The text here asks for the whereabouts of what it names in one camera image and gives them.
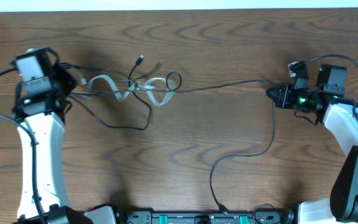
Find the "white wall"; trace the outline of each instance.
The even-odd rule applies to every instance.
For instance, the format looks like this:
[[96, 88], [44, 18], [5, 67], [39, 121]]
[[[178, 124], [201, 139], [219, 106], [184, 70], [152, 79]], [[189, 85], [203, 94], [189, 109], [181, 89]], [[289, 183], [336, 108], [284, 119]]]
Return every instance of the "white wall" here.
[[0, 12], [358, 7], [358, 0], [0, 0]]

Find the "wooden table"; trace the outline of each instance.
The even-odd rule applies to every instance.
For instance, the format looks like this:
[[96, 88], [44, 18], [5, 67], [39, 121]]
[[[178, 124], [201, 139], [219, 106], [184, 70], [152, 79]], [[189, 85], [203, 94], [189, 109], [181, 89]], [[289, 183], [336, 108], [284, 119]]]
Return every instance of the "wooden table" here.
[[[295, 60], [333, 53], [358, 61], [358, 9], [0, 13], [0, 72], [18, 53], [46, 46], [64, 62], [123, 72], [144, 54], [135, 76], [160, 62], [155, 76], [179, 71], [182, 90], [256, 78], [280, 84], [290, 81], [287, 64]], [[358, 98], [356, 68], [338, 59], [323, 62], [348, 67], [346, 94]], [[311, 85], [318, 67], [309, 66]], [[0, 78], [0, 112], [11, 113], [19, 80], [16, 73]], [[98, 86], [106, 90], [105, 83]], [[154, 107], [146, 131], [105, 128], [74, 104], [63, 144], [73, 208], [111, 201], [122, 208], [217, 210], [208, 184], [213, 163], [227, 154], [262, 151], [271, 138], [265, 88], [251, 83], [176, 94]], [[147, 108], [133, 96], [86, 103], [109, 124], [146, 122]], [[231, 210], [261, 203], [287, 207], [328, 197], [344, 160], [323, 125], [277, 110], [271, 150], [220, 163], [213, 185]], [[21, 165], [19, 135], [0, 120], [0, 223], [16, 220]]]

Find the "white backdrop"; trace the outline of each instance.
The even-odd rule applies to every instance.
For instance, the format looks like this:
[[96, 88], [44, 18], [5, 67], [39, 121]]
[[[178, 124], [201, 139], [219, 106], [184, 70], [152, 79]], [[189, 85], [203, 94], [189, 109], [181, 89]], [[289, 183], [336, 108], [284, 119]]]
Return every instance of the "white backdrop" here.
[[358, 7], [358, 0], [0, 0], [0, 12]]

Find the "wood grain surface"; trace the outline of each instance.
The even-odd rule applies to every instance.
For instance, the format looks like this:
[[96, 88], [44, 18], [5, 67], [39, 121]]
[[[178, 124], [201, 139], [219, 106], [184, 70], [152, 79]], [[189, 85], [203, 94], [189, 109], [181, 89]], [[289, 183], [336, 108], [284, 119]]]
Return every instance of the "wood grain surface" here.
[[[155, 76], [179, 71], [182, 90], [255, 78], [278, 85], [290, 81], [287, 64], [295, 60], [332, 53], [358, 61], [358, 9], [0, 13], [0, 72], [18, 53], [45, 46], [64, 62], [126, 73], [144, 54], [135, 76], [160, 62]], [[358, 98], [358, 71], [349, 62], [321, 62], [347, 66], [347, 96]], [[309, 66], [311, 85], [318, 67]], [[11, 113], [19, 80], [16, 73], [0, 78], [0, 112]], [[97, 84], [106, 90], [105, 83]], [[145, 131], [107, 129], [74, 104], [63, 144], [73, 208], [111, 201], [122, 208], [217, 210], [208, 184], [213, 163], [227, 154], [262, 151], [271, 138], [271, 102], [264, 88], [250, 83], [176, 94], [154, 107]], [[122, 103], [105, 97], [86, 104], [109, 124], [146, 122], [147, 108], [133, 96]], [[220, 163], [213, 185], [230, 210], [261, 203], [283, 208], [328, 197], [344, 160], [323, 125], [277, 110], [271, 150]], [[21, 165], [19, 135], [0, 120], [0, 223], [16, 219]]]

